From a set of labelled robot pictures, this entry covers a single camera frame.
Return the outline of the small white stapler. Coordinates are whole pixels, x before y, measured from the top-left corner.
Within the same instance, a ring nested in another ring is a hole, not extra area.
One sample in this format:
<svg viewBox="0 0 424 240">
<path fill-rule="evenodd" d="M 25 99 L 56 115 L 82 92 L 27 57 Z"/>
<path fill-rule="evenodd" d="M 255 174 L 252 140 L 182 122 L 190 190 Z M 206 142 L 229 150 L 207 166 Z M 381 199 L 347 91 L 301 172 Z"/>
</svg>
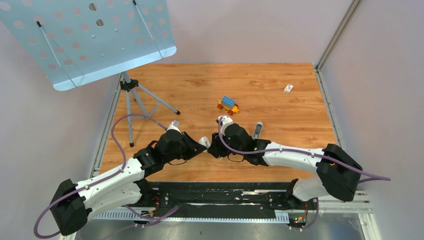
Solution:
<svg viewBox="0 0 424 240">
<path fill-rule="evenodd" d="M 206 137 L 206 136 L 203 136 L 203 137 L 201 137 L 200 139 L 199 139 L 199 144 L 201 144 L 201 145 L 203 145 L 204 147 L 206 147 L 206 150 L 205 150 L 205 152 L 209 149 L 209 147 L 211 146 L 211 143 L 210 143 L 210 141 L 209 141 L 209 139 L 208 139 L 208 137 Z"/>
</svg>

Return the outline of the grey white stapler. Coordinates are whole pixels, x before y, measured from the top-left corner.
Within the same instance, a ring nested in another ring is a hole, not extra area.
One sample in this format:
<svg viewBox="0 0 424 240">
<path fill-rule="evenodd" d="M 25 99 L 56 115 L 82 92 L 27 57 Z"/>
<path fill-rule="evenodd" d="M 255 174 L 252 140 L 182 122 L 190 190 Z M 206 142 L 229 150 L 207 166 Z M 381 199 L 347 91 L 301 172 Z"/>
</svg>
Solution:
<svg viewBox="0 0 424 240">
<path fill-rule="evenodd" d="M 254 132 L 253 132 L 253 135 L 252 135 L 252 138 L 254 139 L 254 140 L 256 140 L 256 139 L 259 139 L 260 138 L 260 135 L 261 135 L 261 133 L 262 133 L 262 130 L 263 130 L 263 123 L 262 122 L 260 122 L 260 121 L 258 121 L 257 123 L 256 123 L 256 126 L 255 126 L 255 129 L 254 129 Z"/>
</svg>

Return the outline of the white staple box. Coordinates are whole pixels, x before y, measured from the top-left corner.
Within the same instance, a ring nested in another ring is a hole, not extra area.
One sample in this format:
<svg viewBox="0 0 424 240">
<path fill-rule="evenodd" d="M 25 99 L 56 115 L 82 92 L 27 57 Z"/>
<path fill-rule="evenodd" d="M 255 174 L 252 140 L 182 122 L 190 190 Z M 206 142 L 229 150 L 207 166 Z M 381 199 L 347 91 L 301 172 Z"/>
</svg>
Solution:
<svg viewBox="0 0 424 240">
<path fill-rule="evenodd" d="M 289 94 L 292 91 L 293 88 L 294 88 L 294 86 L 292 84 L 287 84 L 283 91 L 285 93 Z"/>
</svg>

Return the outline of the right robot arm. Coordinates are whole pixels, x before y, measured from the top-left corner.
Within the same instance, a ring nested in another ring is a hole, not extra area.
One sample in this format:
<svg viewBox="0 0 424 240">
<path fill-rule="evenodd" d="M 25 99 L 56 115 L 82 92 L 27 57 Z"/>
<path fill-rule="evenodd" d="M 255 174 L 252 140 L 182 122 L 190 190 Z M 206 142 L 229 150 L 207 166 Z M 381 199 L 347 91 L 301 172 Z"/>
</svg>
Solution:
<svg viewBox="0 0 424 240">
<path fill-rule="evenodd" d="M 281 145 L 267 139 L 253 139 L 236 123 L 212 134 L 208 153 L 215 158 L 239 154 L 255 166 L 289 167 L 313 173 L 307 179 L 294 179 L 285 195 L 286 204 L 298 209 L 312 198 L 330 195 L 351 202 L 363 169 L 350 155 L 336 144 L 325 148 L 299 148 Z"/>
</svg>

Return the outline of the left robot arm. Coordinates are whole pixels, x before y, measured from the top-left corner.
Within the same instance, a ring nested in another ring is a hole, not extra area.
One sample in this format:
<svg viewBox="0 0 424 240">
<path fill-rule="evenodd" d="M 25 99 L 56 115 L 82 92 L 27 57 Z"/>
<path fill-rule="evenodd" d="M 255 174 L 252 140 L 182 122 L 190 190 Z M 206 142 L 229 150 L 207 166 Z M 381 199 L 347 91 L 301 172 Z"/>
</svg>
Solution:
<svg viewBox="0 0 424 240">
<path fill-rule="evenodd" d="M 205 136 L 196 141 L 184 131 L 170 129 L 135 153 L 126 164 L 77 183 L 63 181 L 52 199 L 57 204 L 50 209 L 60 234 L 71 235 L 92 218 L 121 206 L 149 206 L 155 193 L 146 177 L 173 160 L 190 160 L 210 145 Z"/>
</svg>

